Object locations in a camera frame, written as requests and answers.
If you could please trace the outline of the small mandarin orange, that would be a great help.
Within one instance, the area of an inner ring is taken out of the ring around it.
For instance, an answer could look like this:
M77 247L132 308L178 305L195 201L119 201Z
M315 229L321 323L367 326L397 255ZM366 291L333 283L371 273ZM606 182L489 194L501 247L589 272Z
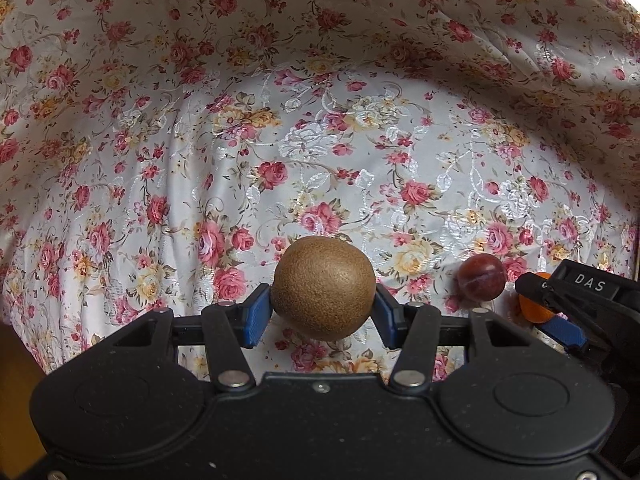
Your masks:
M544 324L555 317L553 311L537 302L537 286L547 278L550 278L550 274L547 272L526 272L515 282L522 315L533 324Z

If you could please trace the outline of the brown kiwi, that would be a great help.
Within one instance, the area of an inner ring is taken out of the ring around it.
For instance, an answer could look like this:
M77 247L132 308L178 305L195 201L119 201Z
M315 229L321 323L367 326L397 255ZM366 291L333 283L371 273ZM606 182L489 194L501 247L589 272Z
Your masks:
M296 240L273 274L271 307L317 340L350 336L367 321L376 279L367 256L351 244L322 236Z

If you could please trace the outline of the floral tablecloth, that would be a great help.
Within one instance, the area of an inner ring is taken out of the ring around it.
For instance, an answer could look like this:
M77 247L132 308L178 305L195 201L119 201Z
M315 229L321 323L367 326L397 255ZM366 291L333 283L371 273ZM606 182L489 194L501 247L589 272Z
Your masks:
M55 370L320 235L401 301L572 259L631 276L626 0L1 0L1 321Z

